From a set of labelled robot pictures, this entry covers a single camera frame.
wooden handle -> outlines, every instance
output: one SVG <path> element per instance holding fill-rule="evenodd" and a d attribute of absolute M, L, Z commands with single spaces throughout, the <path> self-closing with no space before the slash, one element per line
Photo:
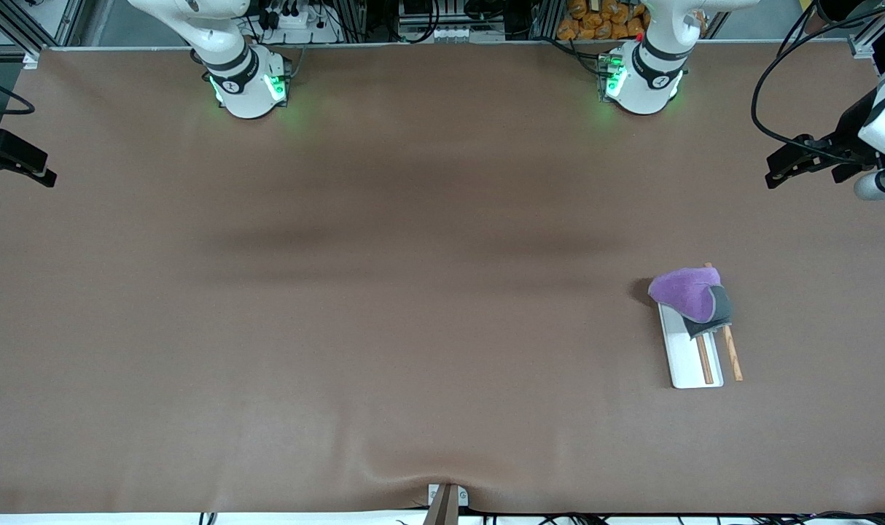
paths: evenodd
<path fill-rule="evenodd" d="M 706 268 L 711 267 L 711 262 L 705 263 Z M 722 329 L 725 334 L 725 345 L 728 348 L 728 359 L 731 359 L 731 371 L 733 372 L 733 376 L 735 376 L 735 381 L 743 381 L 744 375 L 740 373 L 740 362 L 737 361 L 737 349 L 733 345 L 733 333 L 731 332 L 730 326 L 725 326 Z"/>
<path fill-rule="evenodd" d="M 698 346 L 698 358 L 702 361 L 702 375 L 705 376 L 705 385 L 714 385 L 715 380 L 711 377 L 709 350 L 705 349 L 705 335 L 695 337 L 695 345 Z"/>

purple towel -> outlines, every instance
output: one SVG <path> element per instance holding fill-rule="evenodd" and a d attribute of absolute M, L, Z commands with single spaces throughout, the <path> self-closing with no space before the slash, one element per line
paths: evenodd
<path fill-rule="evenodd" d="M 693 322 L 705 323 L 712 320 L 716 310 L 711 287 L 721 283 L 716 269 L 682 268 L 653 279 L 650 297 Z"/>

pile of potatoes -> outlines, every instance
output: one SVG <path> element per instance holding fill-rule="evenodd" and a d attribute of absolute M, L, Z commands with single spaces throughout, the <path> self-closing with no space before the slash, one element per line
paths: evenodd
<path fill-rule="evenodd" d="M 568 0 L 569 17 L 556 30 L 557 40 L 617 40 L 642 34 L 650 26 L 650 11 L 643 4 L 629 6 L 617 0 Z"/>

wooden chopstick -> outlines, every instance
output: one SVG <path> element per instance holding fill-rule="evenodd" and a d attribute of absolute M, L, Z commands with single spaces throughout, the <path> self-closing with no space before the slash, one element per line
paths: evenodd
<path fill-rule="evenodd" d="M 714 385 L 715 379 L 711 376 L 711 363 L 709 362 L 709 350 L 705 348 L 705 335 L 695 337 L 695 345 L 698 346 L 698 358 L 702 361 L 702 375 L 705 376 L 705 385 Z"/>
<path fill-rule="evenodd" d="M 705 263 L 706 268 L 711 267 L 711 262 Z M 733 333 L 731 332 L 730 326 L 725 326 L 722 328 L 722 333 L 725 335 L 725 345 L 728 348 L 728 359 L 731 359 L 731 371 L 733 372 L 733 376 L 735 376 L 735 381 L 743 381 L 744 375 L 740 373 L 740 362 L 737 361 L 737 349 L 733 345 Z"/>

white cutting board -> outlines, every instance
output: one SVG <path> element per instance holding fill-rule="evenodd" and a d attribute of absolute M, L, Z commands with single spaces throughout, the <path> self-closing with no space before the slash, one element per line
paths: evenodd
<path fill-rule="evenodd" d="M 722 363 L 718 361 L 718 346 L 715 346 L 714 333 L 702 335 L 705 338 L 705 350 L 709 353 L 712 385 L 705 385 L 702 373 L 702 359 L 698 356 L 698 346 L 689 339 L 679 312 L 666 305 L 660 307 L 660 322 L 663 325 L 663 340 L 666 342 L 666 359 L 669 359 L 669 376 L 677 389 L 710 389 L 724 386 L 725 376 L 722 375 Z"/>

